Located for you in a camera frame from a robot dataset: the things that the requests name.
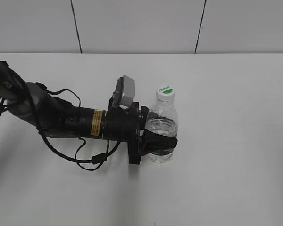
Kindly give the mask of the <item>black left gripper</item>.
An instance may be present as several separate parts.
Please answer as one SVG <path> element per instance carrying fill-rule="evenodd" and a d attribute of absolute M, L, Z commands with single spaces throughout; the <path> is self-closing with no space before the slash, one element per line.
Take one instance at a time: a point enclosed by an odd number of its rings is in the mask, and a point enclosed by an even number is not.
<path fill-rule="evenodd" d="M 132 102 L 126 109 L 114 105 L 113 101 L 109 102 L 102 130 L 103 139 L 117 143 L 107 153 L 107 157 L 117 150 L 121 142 L 127 143 L 128 161 L 135 165 L 140 164 L 142 155 L 168 155 L 173 152 L 178 142 L 176 137 L 160 135 L 145 129 L 148 113 L 149 109 L 145 106 L 139 107 L 138 102 Z"/>

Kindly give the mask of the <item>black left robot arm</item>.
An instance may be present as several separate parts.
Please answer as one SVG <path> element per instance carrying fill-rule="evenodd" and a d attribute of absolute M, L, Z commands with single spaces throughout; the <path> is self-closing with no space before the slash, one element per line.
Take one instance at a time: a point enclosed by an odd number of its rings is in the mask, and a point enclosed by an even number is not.
<path fill-rule="evenodd" d="M 134 101 L 135 82 L 117 80 L 107 110 L 74 106 L 41 83 L 24 82 L 5 61 L 0 61 L 0 117 L 4 112 L 35 126 L 46 144 L 50 138 L 93 138 L 126 142 L 130 164 L 143 156 L 140 132 L 148 108 Z"/>

